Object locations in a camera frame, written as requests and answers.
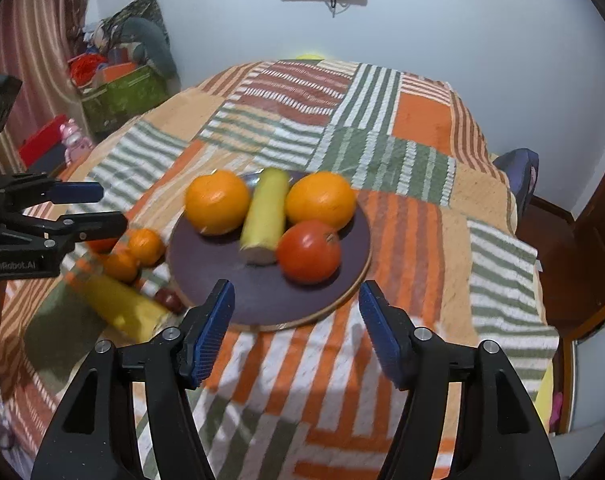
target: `bed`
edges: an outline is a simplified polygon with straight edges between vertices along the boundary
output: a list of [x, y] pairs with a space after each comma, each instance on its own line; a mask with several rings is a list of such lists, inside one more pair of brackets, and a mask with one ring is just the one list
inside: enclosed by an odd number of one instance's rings
[[[100, 203], [28, 213], [118, 209], [167, 238], [194, 177], [266, 166], [349, 179], [371, 227], [367, 277], [417, 326], [458, 344], [496, 340], [531, 398], [549, 404], [539, 392], [558, 338], [544, 321], [537, 254], [515, 238], [508, 178], [447, 83], [338, 60], [234, 66], [131, 120], [64, 173], [100, 182]], [[0, 387], [31, 455], [95, 342], [129, 343], [77, 292], [97, 265], [79, 244], [59, 278], [9, 285]], [[163, 264], [136, 287], [153, 296], [169, 280]], [[134, 393], [140, 456], [154, 479], [143, 386]], [[374, 479], [404, 399], [381, 375], [353, 299], [316, 324], [228, 333], [206, 386], [189, 392], [212, 469], [225, 479]], [[452, 384], [435, 478], [451, 463], [459, 399]]]

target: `plate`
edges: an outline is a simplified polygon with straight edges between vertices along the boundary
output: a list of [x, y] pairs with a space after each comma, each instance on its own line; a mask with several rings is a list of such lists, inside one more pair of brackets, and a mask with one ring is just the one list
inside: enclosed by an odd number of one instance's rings
[[[306, 174], [290, 171], [293, 185]], [[241, 175], [253, 189], [260, 173]], [[204, 303], [217, 280], [236, 289], [231, 328], [272, 332], [328, 316], [356, 291], [371, 261], [371, 233], [358, 205], [351, 221], [339, 232], [342, 264], [326, 282], [297, 285], [285, 279], [278, 265], [249, 266], [240, 256], [242, 228], [217, 237], [200, 235], [183, 214], [167, 248], [172, 285], [187, 306]]]

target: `pink figurine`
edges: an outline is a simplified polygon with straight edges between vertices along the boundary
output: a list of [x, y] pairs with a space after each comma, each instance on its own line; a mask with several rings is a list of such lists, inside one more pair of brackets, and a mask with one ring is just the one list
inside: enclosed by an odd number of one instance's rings
[[66, 124], [60, 125], [60, 134], [62, 136], [62, 143], [66, 146], [64, 160], [67, 166], [94, 148], [91, 139], [82, 133], [82, 130], [73, 119], [69, 119]]

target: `bedspread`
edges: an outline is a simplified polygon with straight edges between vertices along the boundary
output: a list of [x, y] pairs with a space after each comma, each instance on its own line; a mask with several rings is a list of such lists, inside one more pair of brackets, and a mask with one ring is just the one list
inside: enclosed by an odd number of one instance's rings
[[[29, 214], [117, 209], [167, 239], [194, 177], [267, 166], [347, 178], [371, 226], [367, 277], [447, 341], [496, 340], [535, 399], [558, 341], [543, 321], [536, 251], [513, 236], [506, 176], [445, 83], [333, 60], [235, 66], [130, 121], [67, 172], [100, 182], [100, 203]], [[76, 291], [97, 268], [84, 244], [62, 266], [59, 278], [12, 283], [0, 328], [0, 385], [33, 453], [95, 342], [127, 344]], [[136, 286], [153, 296], [169, 279], [163, 264]], [[143, 384], [134, 393], [140, 456], [154, 479]], [[374, 479], [405, 395], [381, 374], [355, 299], [316, 324], [229, 332], [205, 387], [188, 392], [212, 468], [226, 480]], [[435, 478], [451, 463], [459, 399], [452, 384]]]

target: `striped curtain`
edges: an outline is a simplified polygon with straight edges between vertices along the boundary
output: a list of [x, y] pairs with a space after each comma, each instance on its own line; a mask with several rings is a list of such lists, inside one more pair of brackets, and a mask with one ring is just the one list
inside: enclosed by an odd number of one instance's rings
[[2, 0], [0, 73], [23, 81], [4, 132], [0, 134], [0, 171], [24, 170], [17, 147], [55, 116], [67, 114], [88, 130], [67, 60], [82, 42], [87, 0]]

